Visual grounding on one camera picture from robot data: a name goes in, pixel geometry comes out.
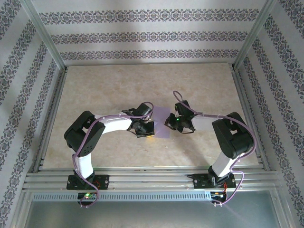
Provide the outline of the purple paper sheet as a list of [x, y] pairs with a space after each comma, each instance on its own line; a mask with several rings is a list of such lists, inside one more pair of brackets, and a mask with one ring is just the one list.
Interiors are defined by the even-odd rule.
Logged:
[[155, 106], [152, 114], [154, 121], [154, 137], [155, 138], [170, 138], [170, 129], [165, 126], [165, 121], [171, 113], [170, 108]]

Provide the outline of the aluminium right frame post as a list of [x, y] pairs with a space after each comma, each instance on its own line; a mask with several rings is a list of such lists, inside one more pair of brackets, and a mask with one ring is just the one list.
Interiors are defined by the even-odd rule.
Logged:
[[257, 16], [248, 36], [245, 39], [244, 44], [242, 45], [236, 60], [232, 64], [233, 70], [236, 71], [239, 69], [240, 65], [242, 64], [246, 54], [251, 48], [251, 45], [255, 41], [256, 37], [258, 36], [263, 24], [265, 23], [266, 19], [268, 18], [269, 14], [271, 13], [274, 5], [276, 4], [277, 0], [266, 0], [259, 15]]

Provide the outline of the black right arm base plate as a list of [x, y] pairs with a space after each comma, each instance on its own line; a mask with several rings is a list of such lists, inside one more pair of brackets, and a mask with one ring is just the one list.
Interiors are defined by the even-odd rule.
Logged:
[[208, 178], [208, 174], [206, 173], [188, 175], [188, 178], [193, 180], [194, 189], [222, 189], [225, 186], [228, 188], [236, 187], [235, 177], [232, 173], [229, 173], [215, 184]]

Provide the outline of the aluminium left frame post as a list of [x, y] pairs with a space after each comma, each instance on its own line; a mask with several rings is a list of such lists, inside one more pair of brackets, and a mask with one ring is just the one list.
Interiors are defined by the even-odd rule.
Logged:
[[58, 67], [62, 70], [66, 70], [67, 67], [58, 51], [58, 49], [55, 46], [55, 43], [53, 39], [51, 38], [49, 32], [47, 31], [42, 19], [40, 18], [40, 15], [36, 11], [33, 3], [31, 0], [19, 0], [22, 7], [24, 8], [25, 12], [29, 16], [31, 22], [36, 28], [36, 31], [38, 32], [40, 38], [45, 43], [47, 49], [49, 50], [52, 58], [55, 60]]

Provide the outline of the aluminium cross rail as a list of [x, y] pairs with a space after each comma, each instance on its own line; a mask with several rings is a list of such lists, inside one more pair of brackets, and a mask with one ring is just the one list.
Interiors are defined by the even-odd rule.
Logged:
[[[236, 183], [242, 182], [241, 190], [268, 190], [280, 187], [275, 171], [263, 169], [243, 169], [245, 174], [235, 174]], [[99, 169], [96, 174], [109, 175], [108, 191], [191, 191], [192, 179], [188, 175], [206, 173], [204, 169]], [[66, 191], [70, 170], [40, 171], [27, 174], [22, 186], [23, 191], [57, 192]]]

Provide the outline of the grey metal panel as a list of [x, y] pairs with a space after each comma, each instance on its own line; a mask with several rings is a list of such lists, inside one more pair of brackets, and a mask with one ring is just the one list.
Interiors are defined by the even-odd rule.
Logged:
[[280, 228], [270, 206], [208, 202], [34, 202], [25, 228]]

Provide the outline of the controller board with green light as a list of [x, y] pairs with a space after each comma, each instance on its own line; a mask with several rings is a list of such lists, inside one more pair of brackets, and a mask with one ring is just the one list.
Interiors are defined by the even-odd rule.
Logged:
[[95, 200], [96, 199], [96, 194], [95, 193], [78, 193], [77, 196], [78, 200]]

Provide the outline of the aluminium left side rail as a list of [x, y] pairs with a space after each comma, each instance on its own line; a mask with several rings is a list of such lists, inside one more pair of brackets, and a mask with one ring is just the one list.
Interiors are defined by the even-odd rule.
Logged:
[[54, 87], [52, 98], [49, 102], [49, 107], [45, 118], [44, 127], [42, 129], [38, 151], [34, 157], [33, 165], [29, 171], [30, 173], [37, 173], [39, 171], [41, 161], [44, 159], [45, 154], [47, 152], [49, 139], [51, 136], [53, 124], [55, 121], [57, 109], [63, 91], [63, 86], [67, 76], [67, 71], [68, 71], [68, 67], [62, 70], [62, 72], [58, 75], [56, 86]]

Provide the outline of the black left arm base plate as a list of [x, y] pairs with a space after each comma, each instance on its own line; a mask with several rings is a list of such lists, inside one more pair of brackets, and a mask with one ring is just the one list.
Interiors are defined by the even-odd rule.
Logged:
[[[87, 179], [88, 182], [96, 186], [99, 190], [107, 190], [109, 185], [109, 175], [92, 174]], [[67, 190], [94, 190], [94, 188], [83, 181], [78, 175], [69, 175]]]

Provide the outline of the aluminium frame post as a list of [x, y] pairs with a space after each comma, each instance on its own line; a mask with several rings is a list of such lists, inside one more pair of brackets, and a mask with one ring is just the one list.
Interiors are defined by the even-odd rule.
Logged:
[[266, 0], [259, 15], [257, 16], [248, 36], [245, 39], [244, 44], [242, 45], [236, 60], [232, 64], [233, 70], [236, 71], [239, 69], [240, 65], [242, 64], [246, 54], [251, 48], [251, 45], [255, 41], [256, 37], [258, 36], [263, 24], [265, 23], [266, 19], [268, 18], [269, 14], [271, 13], [274, 5], [276, 4], [277, 0]]
[[55, 60], [58, 67], [62, 70], [66, 70], [67, 67], [58, 51], [58, 49], [55, 46], [55, 43], [53, 39], [51, 38], [49, 32], [47, 31], [42, 19], [40, 18], [40, 15], [36, 11], [33, 3], [31, 0], [19, 0], [22, 7], [24, 8], [25, 12], [29, 16], [31, 22], [36, 28], [36, 31], [38, 32], [40, 38], [45, 43], [47, 49], [49, 50], [52, 58]]

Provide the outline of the aluminium right side rail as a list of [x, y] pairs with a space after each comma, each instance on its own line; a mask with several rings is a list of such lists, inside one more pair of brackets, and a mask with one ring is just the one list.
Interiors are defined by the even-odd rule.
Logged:
[[248, 127], [254, 132], [256, 136], [257, 146], [256, 146], [256, 156], [258, 158], [258, 161], [263, 164], [263, 168], [265, 171], [270, 171], [270, 167], [267, 161], [267, 157], [265, 155], [263, 143], [260, 139], [254, 116], [252, 115], [252, 110], [250, 108], [250, 102], [246, 96], [246, 92], [244, 90], [244, 86], [241, 82], [241, 78], [239, 76], [238, 71], [236, 71], [232, 64], [229, 64], [229, 68], [231, 70], [231, 74], [235, 83], [235, 87], [238, 93], [238, 97], [243, 109], [243, 113], [245, 116], [245, 120], [247, 122]]

